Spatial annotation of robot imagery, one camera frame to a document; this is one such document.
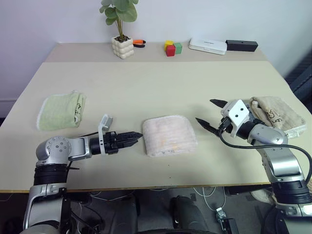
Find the folded towel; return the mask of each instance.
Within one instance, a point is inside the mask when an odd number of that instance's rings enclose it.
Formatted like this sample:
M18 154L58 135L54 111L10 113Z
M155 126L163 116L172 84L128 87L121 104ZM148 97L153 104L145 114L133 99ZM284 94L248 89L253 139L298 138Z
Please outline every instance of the folded towel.
M252 97L249 102L256 118L283 130L288 138L298 137L307 129L305 120L279 97Z
M43 102L37 118L37 128L51 131L78 127L85 99L85 95L76 91L71 94L51 95Z
M197 148L194 130L183 116L149 119L143 123L143 135L150 157L192 153Z

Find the beige towel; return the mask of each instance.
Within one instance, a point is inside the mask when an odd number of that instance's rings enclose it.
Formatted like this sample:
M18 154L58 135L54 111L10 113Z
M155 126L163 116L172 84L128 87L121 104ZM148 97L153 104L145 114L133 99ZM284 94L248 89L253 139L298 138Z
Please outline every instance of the beige towel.
M250 108L256 118L283 130L288 138L300 136L307 128L305 120L279 97L252 97Z

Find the potted plant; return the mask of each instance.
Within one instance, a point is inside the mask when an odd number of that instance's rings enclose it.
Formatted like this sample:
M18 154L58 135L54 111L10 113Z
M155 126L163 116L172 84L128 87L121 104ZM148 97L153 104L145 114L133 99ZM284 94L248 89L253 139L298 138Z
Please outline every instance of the potted plant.
M112 38L113 52L121 59L134 54L133 39L125 36L122 31L123 22L134 22L137 19L137 11L134 4L138 0L102 0L100 13L105 13L106 24L116 24L119 36Z

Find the white wall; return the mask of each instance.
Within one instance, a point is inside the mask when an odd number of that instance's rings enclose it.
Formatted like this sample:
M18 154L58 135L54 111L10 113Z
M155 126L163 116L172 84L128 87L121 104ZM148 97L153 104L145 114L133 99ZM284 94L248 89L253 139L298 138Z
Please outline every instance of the white wall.
M0 117L17 98L56 42L102 42L100 0L0 1ZM311 0L139 0L137 21L124 26L137 39L255 40L285 76L312 47Z

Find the table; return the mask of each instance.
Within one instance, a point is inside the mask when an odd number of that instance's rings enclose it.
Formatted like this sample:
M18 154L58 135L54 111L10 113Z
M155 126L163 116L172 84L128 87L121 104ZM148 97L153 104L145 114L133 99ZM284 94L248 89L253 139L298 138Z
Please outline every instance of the table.
M187 117L199 142L196 154L150 158L144 140L110 156L77 161L68 176L69 191L132 188L231 186L268 183L256 150L226 147L204 130L195 117L217 126L220 109L209 102L252 96L280 96L306 121L308 130L290 144L312 152L312 119L285 80L259 49L214 55L183 44L181 55L166 57L162 44L135 48L120 60L110 44L58 44L22 92L0 127L0 192L28 192L33 184L36 147L52 136L78 137L97 131L104 113L114 117L111 131L142 131L146 119L166 115ZM46 97L83 92L86 105L78 128L41 132L36 119ZM248 145L239 138L225 138ZM293 150L304 174L308 160Z

